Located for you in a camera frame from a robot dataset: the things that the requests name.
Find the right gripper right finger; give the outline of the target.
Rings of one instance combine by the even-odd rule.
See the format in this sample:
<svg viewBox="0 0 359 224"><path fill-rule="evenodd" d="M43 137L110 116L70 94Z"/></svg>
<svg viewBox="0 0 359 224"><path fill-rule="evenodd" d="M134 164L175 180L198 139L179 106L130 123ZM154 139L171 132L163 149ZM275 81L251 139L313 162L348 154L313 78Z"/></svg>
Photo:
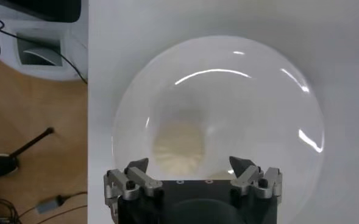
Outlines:
<svg viewBox="0 0 359 224"><path fill-rule="evenodd" d="M279 168L269 167L264 172L250 159L235 156L230 156L229 162L236 176L230 184L241 196L252 193L262 200L282 196L283 174Z"/></svg>

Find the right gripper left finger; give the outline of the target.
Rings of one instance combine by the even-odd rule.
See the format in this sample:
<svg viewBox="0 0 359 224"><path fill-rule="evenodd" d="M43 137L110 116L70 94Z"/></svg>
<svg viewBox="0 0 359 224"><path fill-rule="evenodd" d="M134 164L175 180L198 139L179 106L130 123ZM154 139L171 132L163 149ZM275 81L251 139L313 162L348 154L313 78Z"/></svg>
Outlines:
<svg viewBox="0 0 359 224"><path fill-rule="evenodd" d="M132 201L144 194L150 198L159 198L163 194L163 182L146 174L148 158L131 161L126 168L108 170L104 175L105 205L112 211L118 207L118 199Z"/></svg>

